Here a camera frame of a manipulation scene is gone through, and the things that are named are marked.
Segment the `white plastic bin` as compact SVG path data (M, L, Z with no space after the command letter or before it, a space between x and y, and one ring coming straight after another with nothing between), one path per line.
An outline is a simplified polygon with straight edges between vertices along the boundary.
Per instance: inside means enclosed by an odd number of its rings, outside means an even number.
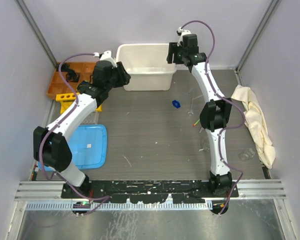
M167 63L168 43L122 44L116 60L131 76L126 91L167 91L171 87L175 64Z

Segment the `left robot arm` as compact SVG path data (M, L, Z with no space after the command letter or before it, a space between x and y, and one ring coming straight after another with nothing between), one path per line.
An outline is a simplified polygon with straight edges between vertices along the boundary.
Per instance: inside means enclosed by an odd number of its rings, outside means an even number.
M73 163L68 140L82 121L109 96L110 90L127 85L131 76L122 62L100 60L95 64L92 81L82 81L75 91L75 100L57 120L33 131L33 156L41 169L53 169L72 187L78 198L91 192L89 177Z

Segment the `blue hexagonal cap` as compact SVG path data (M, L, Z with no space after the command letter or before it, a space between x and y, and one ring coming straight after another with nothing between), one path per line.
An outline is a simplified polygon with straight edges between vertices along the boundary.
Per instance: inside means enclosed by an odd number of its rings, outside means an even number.
M181 107L181 103L176 99L172 101L172 105L177 109Z

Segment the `small clear glass bottle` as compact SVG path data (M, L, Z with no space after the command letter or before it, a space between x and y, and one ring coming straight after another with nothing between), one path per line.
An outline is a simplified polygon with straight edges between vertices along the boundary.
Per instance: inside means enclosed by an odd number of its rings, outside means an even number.
M252 148L247 148L238 154L241 161L247 161L255 156L255 151Z

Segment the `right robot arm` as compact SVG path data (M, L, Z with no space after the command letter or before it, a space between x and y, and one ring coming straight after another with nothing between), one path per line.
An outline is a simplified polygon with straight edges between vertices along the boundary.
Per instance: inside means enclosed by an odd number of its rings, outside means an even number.
M232 187L232 174L227 166L226 130L232 109L231 100L225 98L219 89L205 53L199 52L196 34L182 31L177 42L168 45L167 62L185 65L195 77L203 94L205 105L199 115L201 127L205 130L211 155L209 191L221 197Z

